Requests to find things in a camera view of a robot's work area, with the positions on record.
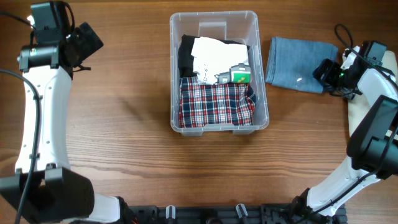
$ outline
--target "red and blue plaid cloth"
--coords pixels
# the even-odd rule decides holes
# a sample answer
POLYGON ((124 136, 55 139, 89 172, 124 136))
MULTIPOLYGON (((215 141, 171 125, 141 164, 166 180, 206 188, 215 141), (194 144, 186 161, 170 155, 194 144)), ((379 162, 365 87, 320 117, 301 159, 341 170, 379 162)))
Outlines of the red and blue plaid cloth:
POLYGON ((197 77, 180 79, 181 128, 206 124, 252 125, 256 95, 248 84, 200 85, 197 77))

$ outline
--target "clear plastic container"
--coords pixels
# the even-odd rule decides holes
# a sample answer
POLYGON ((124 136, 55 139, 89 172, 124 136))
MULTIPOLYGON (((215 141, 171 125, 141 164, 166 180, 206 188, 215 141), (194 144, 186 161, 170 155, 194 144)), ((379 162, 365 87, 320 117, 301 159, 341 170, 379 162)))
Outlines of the clear plastic container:
POLYGON ((232 12, 181 12, 170 17, 170 66, 171 66, 171 126, 184 136, 201 136, 204 131, 233 131, 233 134, 250 134, 264 129, 269 124, 264 72, 262 69, 259 24, 252 11, 232 12), (233 124, 207 124, 202 128, 180 128, 180 72, 178 69, 178 48, 181 36, 196 35, 223 40, 235 40, 250 46, 249 64, 252 71, 251 87, 257 99, 252 126, 233 124))

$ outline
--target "robotic arm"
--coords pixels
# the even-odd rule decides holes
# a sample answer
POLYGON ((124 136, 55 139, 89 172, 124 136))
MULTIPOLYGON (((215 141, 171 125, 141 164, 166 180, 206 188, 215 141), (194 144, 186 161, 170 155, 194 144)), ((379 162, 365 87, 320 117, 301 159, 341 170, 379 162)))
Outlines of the robotic arm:
POLYGON ((36 86, 40 95, 43 112, 39 127, 39 157, 34 170, 30 170, 36 114, 33 94, 26 85, 24 137, 16 174, 0 179, 0 193, 15 209, 18 208, 27 174, 33 172, 29 195, 22 207, 22 216, 29 223, 63 220, 120 224, 272 224, 303 221, 342 224, 344 222, 336 218, 341 214, 336 214, 336 211, 348 199, 366 186, 398 174, 398 148, 391 144, 390 138, 385 137, 386 131, 397 123, 397 89, 373 68, 361 64, 359 70, 352 71, 361 62, 356 60, 356 55, 350 54, 341 68, 326 62, 328 64, 321 65, 315 71, 314 77, 319 77, 331 88, 335 82, 330 80, 335 81, 338 72, 347 70, 351 74, 347 77, 358 80, 339 90, 345 97, 363 93, 372 108, 352 135, 347 147, 348 156, 343 163, 322 183, 295 197, 291 204, 248 208, 243 204, 233 208, 128 207, 120 197, 95 194, 87 178, 70 170, 65 123, 73 68, 88 70, 81 63, 103 43, 87 23, 75 28, 72 10, 70 26, 65 7, 71 10, 64 2, 31 6, 37 43, 24 46, 18 58, 23 76, 36 86))

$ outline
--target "wooden tabletop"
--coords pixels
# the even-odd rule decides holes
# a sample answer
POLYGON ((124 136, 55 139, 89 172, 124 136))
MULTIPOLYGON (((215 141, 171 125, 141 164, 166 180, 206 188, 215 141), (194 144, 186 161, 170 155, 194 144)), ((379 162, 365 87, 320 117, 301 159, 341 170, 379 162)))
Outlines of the wooden tabletop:
MULTIPOLYGON (((1 1, 26 17, 29 0, 1 1)), ((129 205, 208 206, 289 203, 320 183, 346 156, 347 102, 266 85, 269 126, 248 136, 229 132, 185 138, 170 127, 169 18, 175 12, 253 10, 264 72, 269 41, 339 43, 347 25, 359 45, 378 40, 398 52, 397 1, 70 1, 76 23, 89 22, 104 47, 76 73, 70 92, 67 149, 72 170, 96 192, 129 205)), ((0 68, 18 70, 29 28, 0 18, 0 68)), ((19 80, 0 75, 0 176, 13 175, 24 123, 19 80)), ((348 203, 349 223, 396 223, 398 178, 367 187, 348 203)), ((0 198, 0 223, 16 212, 0 198)))

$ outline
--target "blue towel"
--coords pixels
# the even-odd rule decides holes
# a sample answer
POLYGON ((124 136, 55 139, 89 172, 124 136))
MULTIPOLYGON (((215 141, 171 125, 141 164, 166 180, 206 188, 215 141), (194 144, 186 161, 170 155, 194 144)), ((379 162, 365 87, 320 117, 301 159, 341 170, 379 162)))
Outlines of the blue towel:
POLYGON ((322 93, 323 87, 312 72, 325 58, 335 61, 337 51, 333 44, 273 37, 266 82, 293 90, 322 93))

